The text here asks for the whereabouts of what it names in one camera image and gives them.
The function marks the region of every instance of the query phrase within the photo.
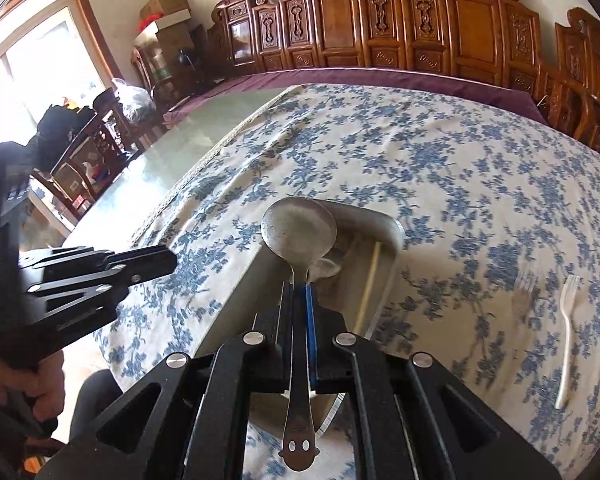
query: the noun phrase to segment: silver bolt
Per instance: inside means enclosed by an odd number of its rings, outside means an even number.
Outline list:
[[[167,366],[169,368],[182,368],[187,364],[187,356],[184,354],[171,354],[167,357]]]
[[[356,336],[350,332],[343,332],[336,336],[336,343],[342,346],[351,346],[356,344]]]
[[[260,332],[247,332],[242,340],[247,345],[256,346],[264,341],[264,336]]]
[[[412,359],[413,364],[419,368],[429,368],[433,364],[433,357],[426,352],[418,352]]]

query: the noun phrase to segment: wooden door frame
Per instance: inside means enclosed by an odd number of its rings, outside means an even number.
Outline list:
[[[2,17],[4,17],[11,9],[16,7],[23,1],[24,0],[9,0],[0,12],[0,19],[2,19]],[[93,9],[91,8],[89,0],[75,0],[75,2],[77,4],[81,17],[84,20],[84,24],[86,25],[87,31],[90,35],[91,42],[94,46],[94,51],[97,53],[97,56],[100,58],[100,62],[105,67],[107,75],[109,75],[109,77],[112,79],[122,79],[122,72],[120,72],[116,61],[113,59],[113,55],[111,54],[109,46],[107,45],[107,42],[104,39],[104,35],[100,30],[100,25],[96,20],[96,16],[93,13]]]

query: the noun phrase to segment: black pants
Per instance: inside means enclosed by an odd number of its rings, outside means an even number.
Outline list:
[[[100,370],[84,381],[75,403],[69,440],[81,434],[120,395],[122,390],[109,370]]]

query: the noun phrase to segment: floral tablecloth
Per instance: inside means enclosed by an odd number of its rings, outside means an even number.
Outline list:
[[[173,351],[193,355],[254,258],[260,219],[288,195],[388,213],[407,242],[374,334],[388,352],[426,350],[574,478],[600,446],[600,156],[510,112],[402,89],[306,85],[239,125],[176,186],[134,242],[168,243],[178,269],[136,286],[96,338],[126,389]],[[535,300],[511,306],[516,275]],[[554,408],[568,274],[569,400]],[[346,413],[303,474],[250,426],[243,478],[354,478]]]

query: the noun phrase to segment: plastic bag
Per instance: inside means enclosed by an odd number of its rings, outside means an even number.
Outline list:
[[[112,81],[116,86],[116,97],[122,105],[122,113],[131,124],[138,124],[156,113],[155,103],[144,88],[128,85],[122,79]]]

